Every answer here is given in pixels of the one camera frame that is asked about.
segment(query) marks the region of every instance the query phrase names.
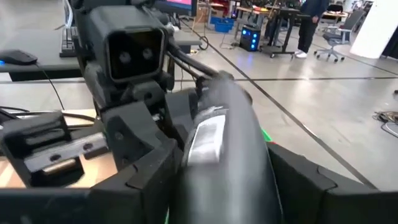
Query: green object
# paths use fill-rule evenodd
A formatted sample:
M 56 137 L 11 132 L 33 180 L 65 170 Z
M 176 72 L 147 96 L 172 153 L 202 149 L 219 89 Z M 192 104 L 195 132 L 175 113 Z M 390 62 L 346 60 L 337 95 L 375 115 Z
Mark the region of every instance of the green object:
M 261 129 L 261 132 L 266 142 L 272 142 L 271 136 L 269 136 L 269 134 L 264 129 Z

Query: white sneaker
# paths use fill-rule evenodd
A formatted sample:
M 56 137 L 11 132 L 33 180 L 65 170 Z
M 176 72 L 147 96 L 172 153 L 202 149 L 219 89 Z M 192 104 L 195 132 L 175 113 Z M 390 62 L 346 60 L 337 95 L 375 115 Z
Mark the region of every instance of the white sneaker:
M 296 57 L 297 58 L 307 58 L 307 53 L 301 52 L 301 53 L 297 54 Z

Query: concrete floor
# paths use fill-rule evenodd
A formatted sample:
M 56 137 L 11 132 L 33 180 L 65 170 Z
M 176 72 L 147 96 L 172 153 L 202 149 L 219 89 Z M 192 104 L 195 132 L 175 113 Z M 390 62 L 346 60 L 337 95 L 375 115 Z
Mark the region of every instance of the concrete floor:
M 54 29 L 62 24 L 59 0 L 0 0 L 0 46 L 21 29 Z M 194 55 L 218 70 L 232 73 L 253 97 L 261 126 L 274 141 L 339 174 L 381 190 L 398 190 L 398 140 L 372 119 L 375 111 L 398 111 L 398 66 L 395 60 L 369 60 L 349 54 L 342 63 L 289 56 L 269 58 L 243 49 L 221 49 L 221 34 L 208 32 L 211 45 Z M 295 28 L 289 48 L 297 46 Z M 232 35 L 226 42 L 232 42 Z M 327 47 L 315 36 L 310 52 Z M 181 72 L 177 69 L 177 78 Z M 176 89 L 193 86 L 184 73 Z M 92 108 L 82 79 L 54 80 L 66 109 Z M 60 105 L 47 82 L 12 83 L 0 74 L 0 105 L 27 110 L 58 110 Z

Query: person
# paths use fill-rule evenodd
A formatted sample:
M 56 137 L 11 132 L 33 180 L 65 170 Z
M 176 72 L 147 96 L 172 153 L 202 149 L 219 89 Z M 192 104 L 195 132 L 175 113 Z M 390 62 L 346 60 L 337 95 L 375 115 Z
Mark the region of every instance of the person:
M 298 51 L 295 52 L 297 58 L 306 58 L 311 46 L 313 35 L 317 29 L 322 14 L 329 6 L 329 0 L 306 0 L 300 8 L 302 14 L 309 15 L 309 19 L 302 19 L 298 32 Z

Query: monitor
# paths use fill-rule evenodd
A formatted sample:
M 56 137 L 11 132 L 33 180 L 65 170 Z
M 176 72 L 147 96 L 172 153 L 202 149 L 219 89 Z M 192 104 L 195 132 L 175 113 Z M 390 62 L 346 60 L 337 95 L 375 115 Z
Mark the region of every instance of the monitor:
M 154 7 L 164 13 L 196 16 L 198 0 L 158 0 Z

